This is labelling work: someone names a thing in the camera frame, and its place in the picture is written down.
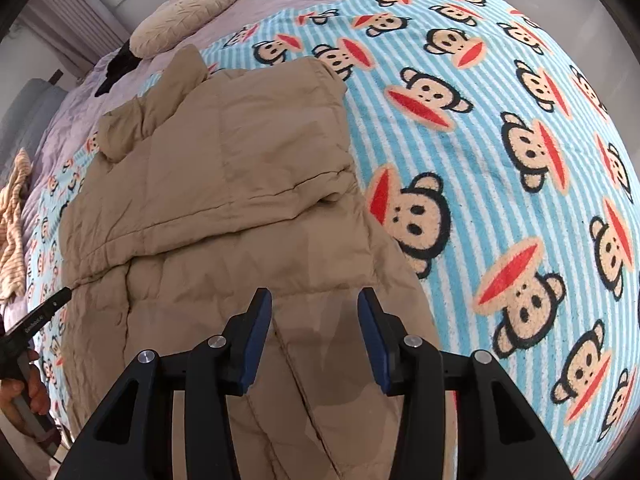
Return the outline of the person's left hand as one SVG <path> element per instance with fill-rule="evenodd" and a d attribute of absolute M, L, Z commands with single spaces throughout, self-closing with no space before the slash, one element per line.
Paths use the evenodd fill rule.
<path fill-rule="evenodd" d="M 35 350 L 29 350 L 28 358 L 29 378 L 26 384 L 12 378 L 2 379 L 1 381 L 1 411 L 15 427 L 24 424 L 22 415 L 13 404 L 13 400 L 22 394 L 24 388 L 27 388 L 30 410 L 34 414 L 47 415 L 50 410 L 47 389 L 40 379 L 40 371 L 34 365 L 34 362 L 39 358 L 39 354 Z"/>

